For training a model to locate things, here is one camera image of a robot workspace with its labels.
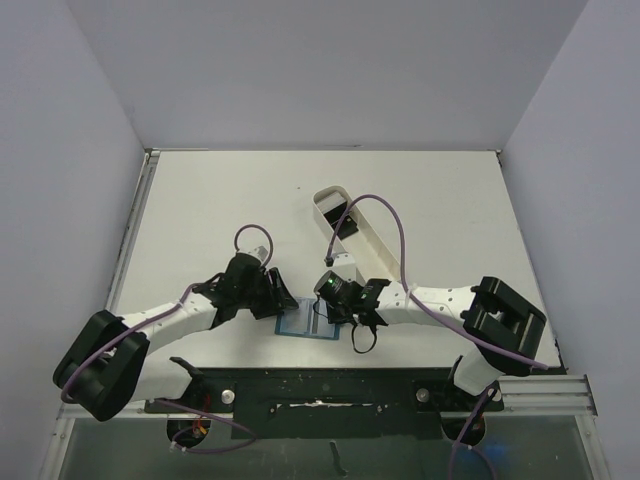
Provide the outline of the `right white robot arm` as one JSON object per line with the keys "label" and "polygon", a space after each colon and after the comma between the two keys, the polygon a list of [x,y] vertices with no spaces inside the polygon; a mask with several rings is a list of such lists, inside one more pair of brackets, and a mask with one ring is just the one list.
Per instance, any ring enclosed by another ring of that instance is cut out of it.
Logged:
{"label": "right white robot arm", "polygon": [[445,384],[446,399],[459,409],[469,408],[503,375],[526,377],[546,367],[536,360],[545,314],[495,277],[485,276],[475,286],[407,288],[378,278],[361,285],[328,271],[314,293],[326,302],[331,318],[373,334],[379,326],[440,326],[472,342]]}

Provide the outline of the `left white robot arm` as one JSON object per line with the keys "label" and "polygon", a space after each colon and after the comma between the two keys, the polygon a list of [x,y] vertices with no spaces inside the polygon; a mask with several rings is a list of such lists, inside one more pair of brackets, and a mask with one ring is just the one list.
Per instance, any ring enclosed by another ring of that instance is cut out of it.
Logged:
{"label": "left white robot arm", "polygon": [[98,421],[131,402],[157,398],[190,411],[203,399],[200,372],[180,357],[149,366],[148,356],[217,328],[241,310],[261,320],[298,307],[277,268],[263,266],[256,253],[238,252],[225,271],[189,285],[176,301],[121,316],[94,313],[55,368],[53,382],[63,402],[82,406]]}

